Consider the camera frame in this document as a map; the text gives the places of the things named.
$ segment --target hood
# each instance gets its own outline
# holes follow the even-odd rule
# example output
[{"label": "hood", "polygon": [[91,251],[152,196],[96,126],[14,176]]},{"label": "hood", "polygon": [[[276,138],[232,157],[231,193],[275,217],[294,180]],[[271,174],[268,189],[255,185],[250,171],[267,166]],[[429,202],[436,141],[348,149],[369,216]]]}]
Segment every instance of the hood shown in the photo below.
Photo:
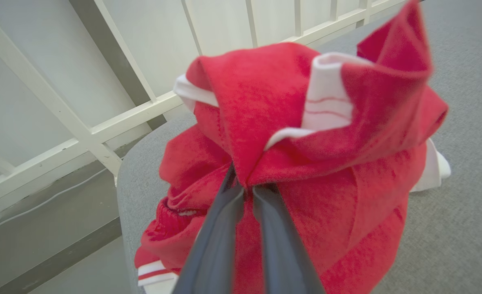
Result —
[{"label": "hood", "polygon": [[174,92],[252,186],[327,175],[421,145],[448,106],[426,82],[416,0],[357,46],[320,55],[295,43],[200,56]]}]

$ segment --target red hoodie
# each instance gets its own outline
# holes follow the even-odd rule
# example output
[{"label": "red hoodie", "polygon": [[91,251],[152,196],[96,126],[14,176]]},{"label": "red hoodie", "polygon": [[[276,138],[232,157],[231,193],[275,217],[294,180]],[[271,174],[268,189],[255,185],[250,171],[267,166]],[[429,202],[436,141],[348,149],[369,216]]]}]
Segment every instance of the red hoodie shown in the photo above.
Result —
[{"label": "red hoodie", "polygon": [[[233,161],[247,192],[277,183],[327,292],[373,289],[394,262],[425,142],[448,110],[426,85],[417,2],[362,41],[359,58],[279,43],[190,65],[175,91],[198,123],[166,147],[159,174],[171,187],[136,253],[140,285],[179,273]],[[234,293],[262,293],[250,195],[244,211]]]}]

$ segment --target cable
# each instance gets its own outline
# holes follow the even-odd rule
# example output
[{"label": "cable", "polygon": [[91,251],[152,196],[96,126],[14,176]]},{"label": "cable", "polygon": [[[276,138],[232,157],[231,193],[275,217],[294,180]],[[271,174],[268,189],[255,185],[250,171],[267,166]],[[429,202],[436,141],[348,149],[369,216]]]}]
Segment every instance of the cable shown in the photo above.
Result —
[{"label": "cable", "polygon": [[43,203],[40,203],[40,205],[37,205],[37,206],[35,206],[35,207],[27,210],[26,212],[21,212],[20,214],[17,214],[17,215],[15,215],[15,216],[11,217],[11,218],[8,218],[8,219],[0,222],[0,226],[3,225],[3,224],[5,224],[5,223],[7,223],[7,222],[9,222],[9,221],[11,221],[11,220],[13,220],[13,219],[17,219],[17,218],[19,218],[20,216],[24,216],[25,214],[29,214],[30,212],[33,212],[34,210],[36,210],[36,209],[42,207],[43,205],[49,203],[50,201],[52,201],[52,199],[55,199],[57,196],[65,193],[65,192],[68,192],[68,191],[70,191],[70,190],[72,190],[72,189],[78,188],[79,186],[81,186],[81,185],[83,185],[84,183],[90,181],[90,180],[93,179],[95,176],[99,175],[100,173],[102,173],[102,172],[104,172],[104,171],[106,171],[106,170],[107,170],[107,169],[103,169],[103,170],[101,170],[101,171],[98,171],[97,173],[95,173],[94,175],[92,175],[90,178],[84,180],[83,182],[81,182],[81,183],[79,183],[79,184],[76,184],[76,185],[74,185],[74,186],[72,186],[72,187],[70,187],[70,188],[68,188],[68,189],[65,189],[65,190],[57,193],[56,195],[54,195],[54,196],[50,197],[49,199],[47,199],[47,201],[45,201],[45,202],[43,202]]}]

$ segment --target white stripe trim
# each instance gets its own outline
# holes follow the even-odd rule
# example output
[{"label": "white stripe trim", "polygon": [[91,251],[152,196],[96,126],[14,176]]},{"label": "white stripe trim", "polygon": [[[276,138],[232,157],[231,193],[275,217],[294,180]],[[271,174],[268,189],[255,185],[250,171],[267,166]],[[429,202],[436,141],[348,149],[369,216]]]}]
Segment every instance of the white stripe trim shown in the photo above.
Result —
[{"label": "white stripe trim", "polygon": [[284,128],[284,129],[278,130],[268,140],[268,143],[265,146],[265,151],[267,151],[275,143],[283,140],[284,138],[300,138],[302,136],[308,136],[309,134],[313,134],[313,133],[315,133],[315,131],[300,129],[300,128]]},{"label": "white stripe trim", "polygon": [[165,270],[165,266],[161,263],[161,261],[145,264],[138,268],[138,276],[142,276],[148,274],[149,272],[156,272],[157,270],[163,269]]},{"label": "white stripe trim", "polygon": [[312,60],[312,66],[317,69],[337,69],[340,67],[340,63],[355,63],[358,65],[373,65],[373,63],[368,60],[358,56],[353,56],[340,52],[329,52],[319,56],[316,56]]},{"label": "white stripe trim", "polygon": [[194,108],[196,108],[196,101],[219,107],[213,92],[194,86],[185,75],[176,78],[174,93],[181,97],[181,100],[191,112],[194,112]]},{"label": "white stripe trim", "polygon": [[439,174],[439,161],[437,149],[432,139],[426,140],[426,163],[419,181],[411,188],[410,192],[418,192],[441,186],[441,175]]},{"label": "white stripe trim", "polygon": [[152,283],[159,283],[162,281],[168,281],[168,280],[175,280],[178,278],[178,275],[174,274],[173,272],[167,272],[166,274],[161,274],[157,276],[151,276],[146,279],[142,279],[138,281],[138,286],[145,286],[149,285]]},{"label": "white stripe trim", "polygon": [[340,114],[348,119],[352,118],[353,105],[349,101],[343,100],[322,100],[319,99],[317,102],[305,103],[305,111],[331,111]]},{"label": "white stripe trim", "polygon": [[452,168],[450,168],[448,160],[446,160],[439,151],[436,150],[435,152],[437,152],[437,163],[439,164],[439,175],[441,179],[450,177],[450,175],[452,175]]}]

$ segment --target fleece fabric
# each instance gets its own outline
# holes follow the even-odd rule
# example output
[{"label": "fleece fabric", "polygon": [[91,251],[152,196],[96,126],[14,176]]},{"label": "fleece fabric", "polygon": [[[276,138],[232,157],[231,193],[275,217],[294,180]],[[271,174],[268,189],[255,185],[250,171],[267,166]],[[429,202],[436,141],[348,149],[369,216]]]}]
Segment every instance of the fleece fabric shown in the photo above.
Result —
[{"label": "fleece fabric", "polygon": [[[340,66],[353,106],[347,125],[265,149],[276,132],[301,128],[318,55],[279,43],[200,56],[190,65],[185,77],[212,92],[217,106],[195,102],[197,125],[166,147],[159,174],[171,186],[136,253],[140,285],[179,274],[230,162],[248,191],[236,227],[234,293],[263,292],[249,193],[263,183],[277,183],[327,292],[367,293],[384,276],[403,232],[408,192],[424,170],[426,140],[448,110],[426,85],[432,64],[418,1],[357,46],[369,62]],[[148,270],[152,264],[158,266]]]}]

